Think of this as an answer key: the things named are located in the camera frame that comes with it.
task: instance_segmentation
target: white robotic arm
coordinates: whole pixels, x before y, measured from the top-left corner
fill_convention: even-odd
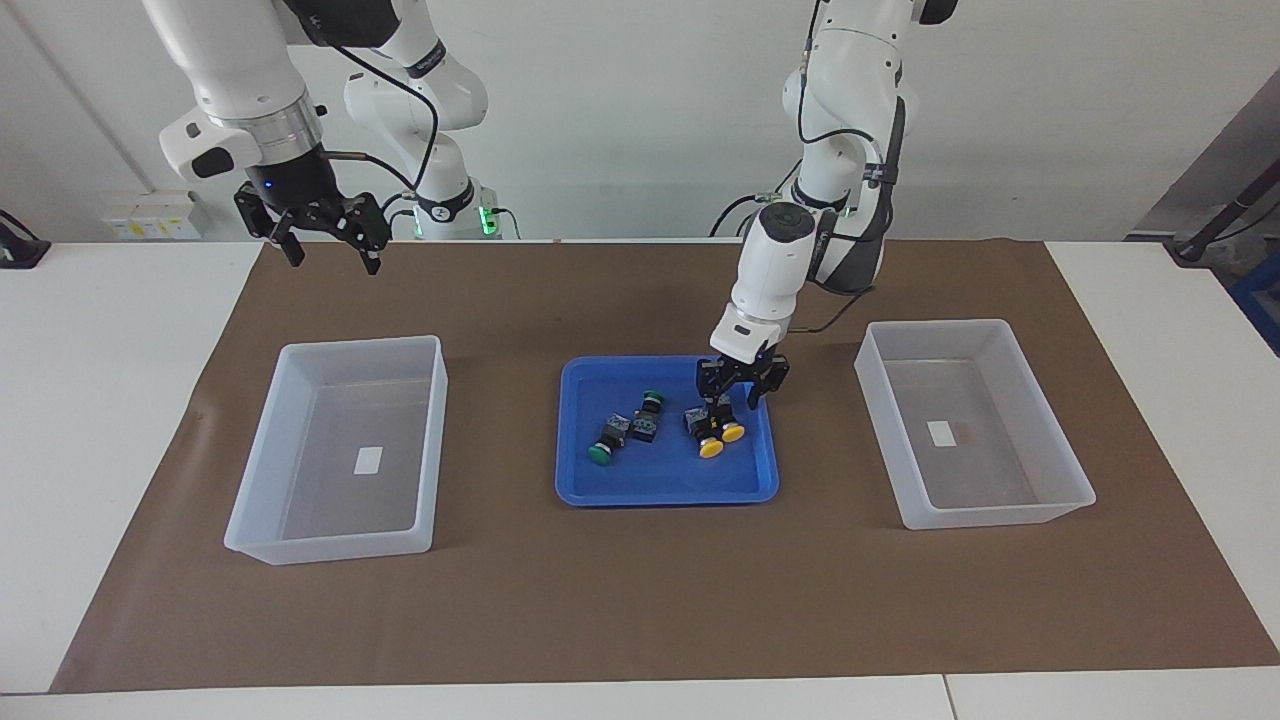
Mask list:
[[[352,245],[369,273],[376,273],[390,229],[372,195],[347,197],[338,190],[330,160],[340,158],[320,141],[321,113],[289,60],[289,41],[343,53],[380,50],[403,65],[398,72],[404,82],[438,110],[439,128],[474,126],[488,109],[484,86],[444,49],[422,0],[143,0],[143,5],[196,95],[196,108],[160,133],[170,165],[191,182],[244,170],[250,182],[237,192],[236,204],[250,234],[279,246],[293,265],[303,252],[291,231],[314,229]],[[425,117],[426,105],[413,108],[413,101],[407,94],[393,102],[370,92],[372,110],[361,108],[361,117],[372,124],[378,109],[385,110],[387,119],[378,122],[390,128],[388,138],[412,140],[411,149],[425,154],[438,128]],[[410,196],[424,205],[456,199],[457,192],[445,192],[457,183],[458,170],[466,178],[451,141],[431,155],[426,168],[436,172],[406,188],[419,190]],[[421,155],[412,165],[403,159],[415,177]]]
[[[899,45],[915,20],[950,18],[956,0],[818,0],[804,60],[783,88],[804,159],[790,201],[765,206],[742,245],[737,283],[710,337],[718,360],[699,365],[699,392],[718,397],[753,383],[751,401],[777,389],[777,354],[806,281],[835,293],[867,292],[892,222],[892,192],[914,94]]]

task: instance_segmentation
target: electrical outlet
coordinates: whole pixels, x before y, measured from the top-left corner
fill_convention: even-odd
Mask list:
[[[111,199],[102,215],[116,240],[202,240],[209,215],[187,192]]]

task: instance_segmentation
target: clear plastic container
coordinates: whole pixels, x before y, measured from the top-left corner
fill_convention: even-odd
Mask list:
[[[1096,500],[1009,323],[872,323],[854,366],[908,528],[1044,523]]]
[[[271,565],[430,548],[447,389],[434,336],[284,347],[227,547]]]

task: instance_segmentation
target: white table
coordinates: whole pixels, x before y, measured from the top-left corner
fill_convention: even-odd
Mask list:
[[[1271,637],[1280,360],[1207,272],[1050,246]],[[51,682],[227,322],[256,243],[64,245],[0,274],[0,691]],[[128,413],[122,409],[128,407]],[[0,717],[1258,717],[1280,669],[0,698]]]

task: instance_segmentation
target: cable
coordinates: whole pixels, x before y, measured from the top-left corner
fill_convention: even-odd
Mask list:
[[[390,206],[396,204],[397,200],[408,200],[408,199],[404,197],[403,192],[397,192],[396,195],[388,197],[387,200],[383,200],[381,209],[384,215],[387,214],[387,210],[389,210]]]
[[[867,142],[872,143],[877,155],[882,155],[879,146],[876,145],[876,138],[858,129],[858,128],[841,128],[833,129],[831,132],[824,132],[818,137],[805,137],[804,136],[804,99],[809,88],[809,54],[813,53],[813,36],[818,27],[818,13],[822,9],[822,4],[828,0],[814,0],[813,15],[809,17],[809,35],[805,37],[804,42],[804,63],[800,64],[800,106],[796,109],[796,133],[800,136],[800,142],[805,145],[813,145],[815,142],[822,142],[840,135],[854,135],[864,138]],[[878,156],[877,163],[882,161],[883,158]]]
[[[1251,229],[1256,228],[1262,220],[1266,220],[1267,218],[1270,218],[1271,213],[1276,211],[1276,208],[1280,208],[1280,200],[1276,200],[1276,204],[1272,205],[1271,209],[1268,209],[1266,213],[1262,213],[1261,215],[1258,215],[1257,219],[1254,219],[1252,223],[1249,223],[1249,224],[1244,225],[1243,228],[1233,232],[1231,234],[1224,234],[1222,237],[1215,237],[1210,242],[1219,242],[1221,240],[1231,240],[1233,237],[1235,237],[1235,236],[1238,236],[1238,234],[1240,234],[1243,232],[1247,232],[1247,231],[1251,231]]]
[[[369,152],[351,152],[347,150],[325,150],[324,152],[320,154],[320,156],[324,158],[325,160],[352,160],[356,163],[372,163],[379,168],[387,170],[388,173],[396,176],[396,179],[401,181],[401,184],[403,184],[406,188],[413,190],[413,186],[408,182],[408,178],[404,177],[404,173],[397,170],[387,160],[383,160],[381,158],[378,158],[375,155],[370,155]]]
[[[520,236],[520,220],[516,218],[515,213],[512,213],[507,208],[494,208],[493,209],[493,214],[494,215],[502,215],[503,213],[506,213],[507,215],[511,215],[511,224],[512,224],[512,227],[516,228],[516,240],[525,240],[524,237]]]
[[[417,169],[417,179],[415,179],[413,183],[408,186],[410,190],[417,192],[417,186],[422,184],[422,178],[426,177],[426,165],[428,163],[431,161],[431,151],[435,150],[435,136],[440,131],[440,113],[435,109],[435,105],[426,99],[425,95],[404,85],[403,82],[393,78],[392,76],[384,73],[383,70],[375,68],[374,65],[366,63],[364,59],[357,56],[351,50],[347,50],[340,45],[334,45],[333,49],[337,50],[343,58],[351,60],[352,63],[356,63],[361,68],[365,68],[366,70],[374,73],[375,76],[383,78],[384,81],[392,83],[393,86],[403,90],[404,92],[408,92],[413,97],[417,97],[424,105],[426,105],[426,109],[431,111],[431,137],[426,141],[426,152],[422,154],[422,165]]]
[[[5,220],[9,222],[10,225],[13,225],[13,227],[20,229],[22,232],[27,233],[27,237],[29,237],[31,240],[35,240],[36,242],[40,242],[40,238],[36,237],[36,233],[31,232],[31,228],[28,228],[27,225],[22,224],[22,220],[19,220],[18,218],[14,218],[13,215],[10,215],[8,210],[0,209],[0,218],[4,218]]]
[[[841,309],[840,309],[840,310],[838,310],[838,311],[837,311],[837,313],[835,314],[835,316],[832,316],[832,318],[831,318],[829,320],[827,320],[827,322],[826,322],[824,324],[822,324],[822,325],[819,325],[819,327],[817,327],[817,328],[791,328],[791,329],[788,329],[788,331],[787,331],[787,334],[818,334],[818,333],[820,333],[820,332],[826,331],[826,329],[827,329],[827,328],[829,328],[831,325],[835,325],[835,324],[836,324],[836,320],[838,320],[838,319],[841,319],[842,316],[845,316],[845,313],[847,313],[847,311],[849,311],[849,309],[854,306],[854,302],[858,302],[859,300],[861,300],[861,299],[867,297],[867,295],[869,295],[869,293],[870,293],[870,291],[873,291],[873,290],[876,290],[876,286],[870,286],[870,287],[868,287],[867,290],[860,290],[860,291],[858,291],[858,293],[856,293],[856,295],[854,295],[852,297],[850,297],[850,299],[849,299],[849,302],[845,302],[845,306],[844,306],[844,307],[841,307]]]
[[[403,217],[413,218],[413,222],[415,223],[417,222],[417,218],[416,218],[416,215],[413,214],[412,210],[399,210],[394,215],[392,215],[390,219],[387,220],[387,225],[388,227],[394,227],[396,225],[396,219],[397,218],[403,218]],[[417,234],[416,229],[415,229],[413,234],[415,236]]]
[[[787,184],[787,181],[791,179],[791,176],[796,174],[796,170],[800,169],[800,163],[804,163],[804,158],[796,160],[796,164],[791,167],[791,172],[787,173],[785,178],[782,178],[782,182],[778,183],[778,187],[773,188],[774,193],[782,192],[782,186]]]
[[[755,200],[754,195],[744,195],[742,197],[739,197],[737,200],[730,202],[728,208],[724,208],[724,211],[721,213],[721,217],[716,218],[716,224],[712,225],[712,232],[708,233],[707,237],[716,237],[716,233],[719,232],[721,223],[724,222],[724,218],[727,218],[728,214],[732,213],[733,210],[736,210],[740,205],[744,205],[744,204],[750,202],[753,200]]]

